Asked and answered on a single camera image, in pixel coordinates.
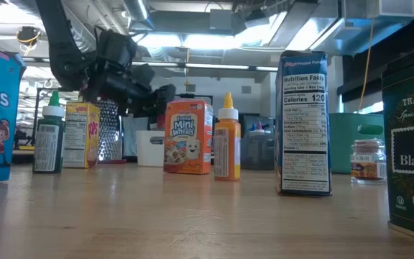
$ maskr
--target wall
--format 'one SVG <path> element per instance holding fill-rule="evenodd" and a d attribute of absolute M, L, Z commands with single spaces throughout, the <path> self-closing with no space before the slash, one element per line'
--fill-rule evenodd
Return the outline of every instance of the wall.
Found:
<path fill-rule="evenodd" d="M 373 94 L 369 94 L 364 96 L 364 99 L 362 100 L 362 107 L 361 109 L 371 106 L 377 102 L 382 101 L 382 92 L 378 91 Z M 344 103 L 344 112 L 352 113 L 359 111 L 359 99 L 355 99 L 352 101 L 347 101 Z"/>
<path fill-rule="evenodd" d="M 343 57 L 333 56 L 330 65 L 327 67 L 327 88 L 328 88 L 328 112 L 339 112 L 340 106 L 336 89 L 343 85 Z"/>
<path fill-rule="evenodd" d="M 190 84 L 195 84 L 195 93 L 213 96 L 213 113 L 217 116 L 218 110 L 223 107 L 226 92 L 231 92 L 234 100 L 234 108 L 239 112 L 260 113 L 260 84 L 253 78 L 216 78 L 190 77 Z M 177 94 L 185 94 L 185 77 L 163 78 L 155 76 L 151 81 L 153 89 L 172 83 L 177 88 Z M 242 86 L 251 86 L 250 94 L 242 94 Z"/>
<path fill-rule="evenodd" d="M 275 118 L 276 115 L 276 73 L 269 73 L 261 83 L 260 115 Z"/>

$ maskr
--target air duct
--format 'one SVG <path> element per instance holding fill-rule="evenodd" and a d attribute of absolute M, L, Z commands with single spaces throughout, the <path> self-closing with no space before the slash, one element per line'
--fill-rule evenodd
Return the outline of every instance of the air duct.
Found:
<path fill-rule="evenodd" d="M 11 0 L 15 6 L 25 11 L 28 14 L 35 15 L 41 19 L 40 12 L 38 11 L 36 0 Z M 88 52 L 95 49 L 95 40 L 91 32 L 87 30 L 84 24 L 72 13 L 72 11 L 63 5 L 66 17 L 71 21 L 71 33 L 73 39 L 81 52 Z"/>
<path fill-rule="evenodd" d="M 146 0 L 122 0 L 122 3 L 130 19 L 134 21 L 141 22 L 150 15 Z"/>

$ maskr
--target table surface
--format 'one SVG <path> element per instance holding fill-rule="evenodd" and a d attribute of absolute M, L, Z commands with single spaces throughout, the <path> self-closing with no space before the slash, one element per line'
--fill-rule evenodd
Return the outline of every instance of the table surface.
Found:
<path fill-rule="evenodd" d="M 12 167 L 0 183 L 0 258 L 414 258 L 387 227 L 386 186 L 333 176 L 333 196 L 278 196 L 270 171 L 241 182 L 135 164 Z"/>

